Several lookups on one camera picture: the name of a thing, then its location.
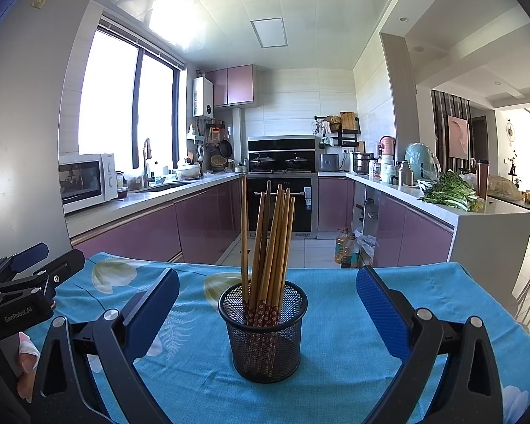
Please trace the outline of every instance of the teal air fryer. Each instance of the teal air fryer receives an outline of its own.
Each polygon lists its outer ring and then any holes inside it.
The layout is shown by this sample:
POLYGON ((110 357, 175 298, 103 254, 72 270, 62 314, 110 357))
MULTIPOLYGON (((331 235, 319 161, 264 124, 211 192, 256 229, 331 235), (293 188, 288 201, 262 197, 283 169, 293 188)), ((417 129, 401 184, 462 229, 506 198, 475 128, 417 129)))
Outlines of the teal air fryer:
POLYGON ((441 172, 440 163, 424 143, 411 143, 406 148, 405 160, 414 172, 414 180, 436 180, 441 172))

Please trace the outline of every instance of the blue tablecloth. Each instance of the blue tablecloth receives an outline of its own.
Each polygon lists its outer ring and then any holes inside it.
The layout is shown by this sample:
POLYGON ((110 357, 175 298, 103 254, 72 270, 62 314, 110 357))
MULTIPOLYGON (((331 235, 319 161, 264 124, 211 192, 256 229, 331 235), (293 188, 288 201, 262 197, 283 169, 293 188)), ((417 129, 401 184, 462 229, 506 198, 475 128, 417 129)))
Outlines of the blue tablecloth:
MULTIPOLYGON (((240 377, 217 301, 240 281, 239 268, 141 262, 99 253, 58 287, 55 315, 71 322, 96 319, 122 308, 173 266, 180 294, 148 355, 136 369, 173 423, 361 422, 383 394, 400 361, 391 357, 355 291, 356 270, 291 269, 287 279, 308 296, 302 323, 302 361, 294 375, 276 384, 240 377)), ((440 319, 481 317, 503 387, 516 408, 530 403, 530 338, 511 316, 455 263, 378 269, 388 287, 414 307, 440 319)), ((40 347, 50 321, 29 330, 40 347)), ((422 419, 445 362, 441 355, 410 422, 422 419)), ((124 423, 97 358, 91 359, 99 390, 112 418, 124 423)))

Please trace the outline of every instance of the square ceiling light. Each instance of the square ceiling light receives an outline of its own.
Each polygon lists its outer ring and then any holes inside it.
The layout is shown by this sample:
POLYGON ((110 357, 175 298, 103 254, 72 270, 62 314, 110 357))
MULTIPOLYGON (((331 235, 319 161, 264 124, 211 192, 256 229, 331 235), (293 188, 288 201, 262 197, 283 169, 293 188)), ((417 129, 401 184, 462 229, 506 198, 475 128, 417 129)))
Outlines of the square ceiling light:
POLYGON ((277 48, 287 45, 283 18, 252 20, 253 30, 262 48, 277 48))

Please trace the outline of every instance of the cooking oil bottle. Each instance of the cooking oil bottle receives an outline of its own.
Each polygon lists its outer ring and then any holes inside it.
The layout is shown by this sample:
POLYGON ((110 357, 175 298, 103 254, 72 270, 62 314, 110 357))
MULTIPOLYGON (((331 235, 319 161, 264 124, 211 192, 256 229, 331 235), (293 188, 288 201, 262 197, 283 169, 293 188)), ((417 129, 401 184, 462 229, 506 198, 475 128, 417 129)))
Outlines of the cooking oil bottle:
POLYGON ((343 230, 340 229, 341 234, 336 238, 336 252, 334 255, 334 261, 338 264, 341 264, 341 253, 343 250, 343 245, 345 244, 345 241, 348 240, 349 235, 349 229, 344 228, 343 230))
POLYGON ((340 267, 359 268, 360 266, 362 266, 363 262, 359 256, 360 253, 361 247, 357 243, 355 235, 350 234, 348 236, 348 240, 343 245, 340 267))

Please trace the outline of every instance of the white countertop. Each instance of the white countertop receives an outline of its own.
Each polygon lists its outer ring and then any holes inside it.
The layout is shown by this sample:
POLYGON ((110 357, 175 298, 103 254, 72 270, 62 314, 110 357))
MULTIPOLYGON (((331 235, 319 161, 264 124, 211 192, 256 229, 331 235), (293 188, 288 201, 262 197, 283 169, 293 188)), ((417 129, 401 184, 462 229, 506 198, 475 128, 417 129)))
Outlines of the white countertop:
POLYGON ((219 185, 239 176, 239 174, 232 172, 205 173, 202 179, 182 187, 170 188, 157 193, 128 193, 124 199, 113 199, 102 205, 65 215, 66 228, 69 231, 69 237, 73 238, 132 213, 219 185))
POLYGON ((420 200, 422 191, 419 188, 398 187, 397 185, 389 185, 380 180, 370 178, 368 175, 360 175, 351 172, 320 172, 319 177, 347 177, 358 181, 379 190, 389 196, 400 199, 401 201, 416 207, 423 212, 442 220, 451 226, 457 226, 459 217, 461 216, 483 216, 483 215, 508 215, 508 214, 524 214, 529 215, 529 211, 524 208, 509 204, 507 202, 499 201, 488 197, 485 204, 485 212, 465 212, 458 208, 443 206, 440 204, 430 204, 420 200))

